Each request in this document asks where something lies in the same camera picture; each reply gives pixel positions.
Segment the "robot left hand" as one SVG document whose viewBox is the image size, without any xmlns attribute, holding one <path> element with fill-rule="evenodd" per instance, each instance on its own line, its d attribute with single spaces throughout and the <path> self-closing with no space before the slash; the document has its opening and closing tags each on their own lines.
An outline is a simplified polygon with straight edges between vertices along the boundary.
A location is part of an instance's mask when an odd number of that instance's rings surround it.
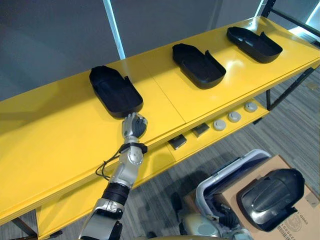
<svg viewBox="0 0 320 240">
<path fill-rule="evenodd" d="M 130 113 L 122 121 L 124 143 L 138 143 L 147 130 L 148 121 L 137 112 Z"/>
</svg>

